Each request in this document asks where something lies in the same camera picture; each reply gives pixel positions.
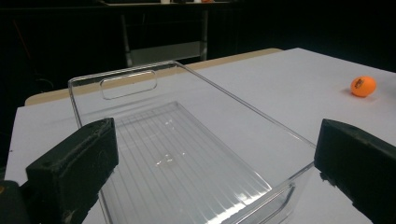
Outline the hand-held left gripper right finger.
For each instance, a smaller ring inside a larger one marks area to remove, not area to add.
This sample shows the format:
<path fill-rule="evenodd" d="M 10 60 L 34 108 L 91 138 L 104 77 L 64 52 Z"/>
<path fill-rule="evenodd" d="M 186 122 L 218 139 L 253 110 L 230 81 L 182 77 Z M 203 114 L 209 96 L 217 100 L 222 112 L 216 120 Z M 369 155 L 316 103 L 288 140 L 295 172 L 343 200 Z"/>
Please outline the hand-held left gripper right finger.
<path fill-rule="evenodd" d="M 350 124 L 324 119 L 314 157 L 320 177 L 374 224 L 396 224 L 396 147 Z"/>

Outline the clear plastic container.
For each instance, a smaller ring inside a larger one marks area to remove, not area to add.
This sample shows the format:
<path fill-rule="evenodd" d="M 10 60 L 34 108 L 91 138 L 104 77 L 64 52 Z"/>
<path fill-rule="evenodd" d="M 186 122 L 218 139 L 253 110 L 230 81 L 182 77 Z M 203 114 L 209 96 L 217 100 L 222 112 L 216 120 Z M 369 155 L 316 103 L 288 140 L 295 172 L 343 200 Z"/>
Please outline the clear plastic container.
<path fill-rule="evenodd" d="M 313 169 L 311 142 L 176 62 L 75 77 L 79 125 L 111 118 L 119 163 L 107 224 L 287 224 Z"/>

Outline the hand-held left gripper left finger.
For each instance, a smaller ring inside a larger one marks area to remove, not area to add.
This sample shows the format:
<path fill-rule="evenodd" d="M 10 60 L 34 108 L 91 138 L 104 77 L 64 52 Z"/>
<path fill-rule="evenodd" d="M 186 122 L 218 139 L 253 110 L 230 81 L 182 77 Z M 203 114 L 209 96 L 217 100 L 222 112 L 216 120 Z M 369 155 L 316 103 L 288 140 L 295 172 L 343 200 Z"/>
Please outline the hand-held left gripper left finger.
<path fill-rule="evenodd" d="M 40 224 L 81 224 L 119 164 L 113 118 L 86 124 L 26 167 Z"/>

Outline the metal stand table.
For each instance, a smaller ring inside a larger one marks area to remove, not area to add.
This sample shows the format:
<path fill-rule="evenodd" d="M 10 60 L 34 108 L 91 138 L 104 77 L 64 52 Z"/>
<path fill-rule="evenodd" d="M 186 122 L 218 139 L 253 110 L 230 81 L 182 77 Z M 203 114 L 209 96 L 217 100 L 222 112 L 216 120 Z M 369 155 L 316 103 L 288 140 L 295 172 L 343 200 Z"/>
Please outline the metal stand table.
<path fill-rule="evenodd" d="M 201 0 L 161 0 L 159 9 L 120 16 L 128 66 L 207 58 L 208 10 Z"/>

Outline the orange ping-pong ball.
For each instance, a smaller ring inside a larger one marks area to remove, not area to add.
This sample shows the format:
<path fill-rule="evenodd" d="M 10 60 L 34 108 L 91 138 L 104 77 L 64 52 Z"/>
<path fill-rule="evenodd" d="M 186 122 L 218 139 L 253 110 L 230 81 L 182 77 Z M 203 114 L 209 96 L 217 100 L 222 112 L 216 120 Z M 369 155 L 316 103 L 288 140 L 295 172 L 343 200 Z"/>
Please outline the orange ping-pong ball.
<path fill-rule="evenodd" d="M 373 77 L 356 77 L 350 84 L 350 91 L 358 97 L 367 97 L 376 90 L 376 81 Z"/>

